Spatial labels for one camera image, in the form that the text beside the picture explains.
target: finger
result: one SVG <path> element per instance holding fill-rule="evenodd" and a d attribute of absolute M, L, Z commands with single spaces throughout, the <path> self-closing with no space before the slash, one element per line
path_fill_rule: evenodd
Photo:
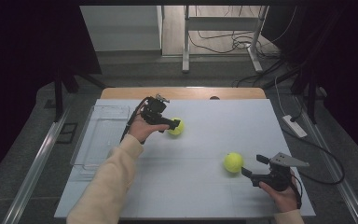
<path fill-rule="evenodd" d="M 149 126 L 149 129 L 150 131 L 152 132 L 155 132 L 155 131 L 165 131 L 167 129 L 170 128 L 170 125 L 168 124 L 155 124 L 155 125 L 150 125 Z"/>
<path fill-rule="evenodd" d="M 260 182 L 258 186 L 260 186 L 261 189 L 263 189 L 267 194 L 269 194 L 271 198 L 275 199 L 278 196 L 277 191 L 275 191 L 275 189 L 270 187 L 268 184 Z"/>
<path fill-rule="evenodd" d="M 293 172 L 292 169 L 290 169 L 290 174 L 292 175 L 292 183 L 293 183 L 293 185 L 295 185 L 297 187 L 297 182 L 296 182 L 296 178 L 295 178 L 295 172 Z"/>
<path fill-rule="evenodd" d="M 146 102 L 144 102 L 143 104 L 141 104 L 138 108 L 138 110 L 136 111 L 137 114 L 141 113 L 141 109 L 144 108 L 144 106 L 146 105 Z"/>

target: metal rail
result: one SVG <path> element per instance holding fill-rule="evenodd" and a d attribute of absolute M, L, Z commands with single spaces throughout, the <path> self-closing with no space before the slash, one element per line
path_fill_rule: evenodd
<path fill-rule="evenodd" d="M 39 151 L 34 158 L 34 162 L 32 163 L 27 176 L 24 178 L 24 181 L 22 182 L 21 187 L 17 192 L 13 203 L 8 209 L 5 219 L 2 223 L 14 224 L 20 221 L 21 215 L 24 212 L 25 206 L 27 205 L 34 191 L 34 187 L 45 167 L 46 161 L 48 160 L 48 156 L 57 140 L 58 135 L 60 134 L 60 130 L 68 116 L 69 110 L 74 99 L 75 96 L 73 94 L 68 94 L 68 97 L 65 101 L 66 108 L 63 111 L 61 118 L 57 122 L 53 122 L 53 124 L 51 125 L 48 131 L 48 135 L 46 135 L 42 146 L 39 148 Z"/>

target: clear plastic tray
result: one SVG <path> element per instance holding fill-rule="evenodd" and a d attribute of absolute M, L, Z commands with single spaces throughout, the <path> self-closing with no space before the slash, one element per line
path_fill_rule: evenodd
<path fill-rule="evenodd" d="M 93 177 L 109 151 L 118 146 L 130 108 L 125 105 L 95 105 L 91 108 L 76 145 L 71 164 L 83 177 Z"/>

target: metal frame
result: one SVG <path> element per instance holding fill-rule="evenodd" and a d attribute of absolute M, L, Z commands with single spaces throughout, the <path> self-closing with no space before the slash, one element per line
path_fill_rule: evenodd
<path fill-rule="evenodd" d="M 260 36 L 261 28 L 267 13 L 268 7 L 262 6 L 262 13 L 255 17 L 193 17 L 189 16 L 189 6 L 185 6 L 185 42 L 183 47 L 182 72 L 190 70 L 190 46 L 188 43 L 189 31 L 254 31 L 252 44 L 248 45 L 248 52 L 257 73 L 263 72 L 260 61 L 258 61 L 255 46 Z"/>
<path fill-rule="evenodd" d="M 297 101 L 297 104 L 304 104 L 300 103 L 298 99 L 295 97 L 295 100 Z M 312 136 L 313 140 L 320 146 L 326 149 L 327 151 L 331 152 L 329 146 L 324 141 L 324 138 L 321 134 L 321 132 L 318 129 L 318 126 L 316 124 L 313 124 L 311 119 L 308 117 L 307 113 L 303 109 L 302 111 L 302 119 L 305 120 L 305 123 L 310 130 L 310 136 Z M 341 176 L 340 168 L 336 161 L 334 161 L 331 157 L 329 157 L 326 153 L 323 153 L 321 151 L 322 158 L 324 159 L 324 163 L 326 164 L 331 176 L 335 180 L 339 180 L 339 177 Z M 346 205 L 348 206 L 348 209 L 351 212 L 351 215 L 353 217 L 353 220 L 355 223 L 358 223 L 358 198 L 351 187 L 350 183 L 347 179 L 344 179 L 340 184 L 337 185 L 337 188 L 339 192 L 341 193 L 342 198 L 344 199 Z"/>
<path fill-rule="evenodd" d="M 34 158 L 34 162 L 31 165 L 27 176 L 24 178 L 24 181 L 22 181 L 21 187 L 17 192 L 13 203 L 8 209 L 5 219 L 2 223 L 19 223 L 21 215 L 24 212 L 29 199 L 31 198 L 31 195 L 34 191 L 34 187 L 36 186 L 36 183 L 45 167 L 46 161 L 48 160 L 48 156 L 52 148 L 54 147 L 58 135 L 60 134 L 62 125 L 65 123 L 65 120 L 68 116 L 71 104 L 74 99 L 75 96 L 69 93 L 66 99 L 67 107 L 63 111 L 63 114 L 60 119 L 57 122 L 53 122 L 53 124 L 51 125 L 48 131 L 48 135 L 46 135 L 42 146 L 39 148 L 39 151 Z"/>

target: tennis ball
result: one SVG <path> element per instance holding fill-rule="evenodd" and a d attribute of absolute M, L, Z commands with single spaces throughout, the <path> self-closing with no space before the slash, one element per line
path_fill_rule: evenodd
<path fill-rule="evenodd" d="M 179 126 L 177 126 L 173 130 L 169 129 L 168 133 L 170 133 L 172 135 L 178 135 L 183 132 L 183 129 L 185 128 L 185 124 L 183 123 L 183 121 L 181 119 L 179 119 L 179 120 L 180 120 Z"/>
<path fill-rule="evenodd" d="M 226 170 L 231 173 L 237 173 L 241 170 L 243 166 L 242 155 L 238 152 L 230 152 L 225 156 L 225 161 L 223 163 Z"/>

